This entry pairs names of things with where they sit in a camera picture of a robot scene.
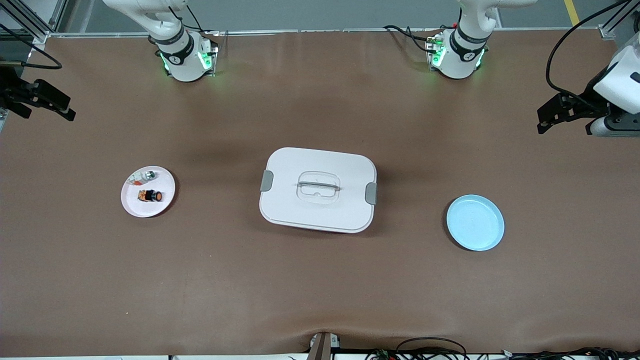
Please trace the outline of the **white lidded box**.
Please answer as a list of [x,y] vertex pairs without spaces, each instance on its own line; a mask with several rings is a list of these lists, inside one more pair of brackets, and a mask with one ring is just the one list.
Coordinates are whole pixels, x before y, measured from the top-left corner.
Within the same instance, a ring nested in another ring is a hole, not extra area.
[[267,160],[259,210],[268,222],[355,234],[372,223],[377,168],[356,153],[284,147]]

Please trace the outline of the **light blue round plate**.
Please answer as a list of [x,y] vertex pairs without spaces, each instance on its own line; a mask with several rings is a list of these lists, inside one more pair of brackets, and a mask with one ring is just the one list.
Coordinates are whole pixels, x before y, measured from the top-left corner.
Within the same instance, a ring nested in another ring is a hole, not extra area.
[[446,230],[462,248],[484,252],[500,244],[505,235],[505,219],[500,209],[478,194],[464,194],[446,210]]

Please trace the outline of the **pink round plate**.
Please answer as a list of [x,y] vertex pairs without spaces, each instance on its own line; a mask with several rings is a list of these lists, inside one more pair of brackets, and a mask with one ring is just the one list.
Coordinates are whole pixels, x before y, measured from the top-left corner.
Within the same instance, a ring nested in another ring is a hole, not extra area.
[[[142,167],[133,173],[137,171],[154,171],[157,177],[142,186],[131,186],[125,180],[120,192],[120,201],[123,209],[137,218],[151,218],[162,214],[169,209],[178,193],[178,186],[173,174],[166,168],[155,165]],[[162,202],[139,201],[137,199],[138,192],[142,190],[162,192]]]

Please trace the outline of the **aluminium frame post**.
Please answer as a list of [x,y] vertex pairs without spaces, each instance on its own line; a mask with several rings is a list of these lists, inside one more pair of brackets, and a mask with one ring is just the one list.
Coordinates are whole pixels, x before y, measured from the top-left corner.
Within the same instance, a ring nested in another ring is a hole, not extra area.
[[598,30],[604,40],[624,43],[640,28],[640,0],[616,0],[615,7],[605,20],[598,24]]
[[68,0],[0,0],[0,34],[6,27],[43,44],[57,32]]

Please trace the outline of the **silver table edge rail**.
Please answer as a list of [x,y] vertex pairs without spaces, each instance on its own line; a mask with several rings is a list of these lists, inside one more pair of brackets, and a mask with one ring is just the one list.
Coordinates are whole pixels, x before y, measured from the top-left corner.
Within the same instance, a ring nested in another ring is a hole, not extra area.
[[[498,27],[497,32],[512,31],[567,31],[568,27]],[[375,28],[345,28],[330,30],[297,30],[297,29],[277,29],[277,30],[208,30],[206,35],[213,37],[226,36],[261,36],[277,34],[324,34],[324,33],[381,33],[386,30],[382,27]],[[125,39],[125,38],[147,38],[147,32],[53,32],[46,36],[47,39]]]

